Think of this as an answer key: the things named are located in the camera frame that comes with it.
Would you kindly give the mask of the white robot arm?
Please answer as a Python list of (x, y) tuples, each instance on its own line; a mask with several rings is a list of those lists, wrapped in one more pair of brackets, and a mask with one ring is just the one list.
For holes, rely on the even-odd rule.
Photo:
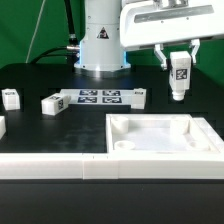
[(195, 57), (202, 41), (224, 37), (224, 0), (84, 0), (84, 6), (76, 67), (99, 76), (129, 68), (128, 51), (152, 48), (166, 70), (165, 46), (188, 43)]

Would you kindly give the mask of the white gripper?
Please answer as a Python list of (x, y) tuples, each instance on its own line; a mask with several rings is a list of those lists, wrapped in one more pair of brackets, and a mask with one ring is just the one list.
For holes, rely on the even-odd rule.
[(182, 7), (161, 8), (154, 0), (126, 4), (120, 15), (120, 42), (127, 50), (151, 48), (167, 69), (162, 44), (190, 41), (192, 63), (204, 38), (224, 36), (224, 0), (188, 0)]

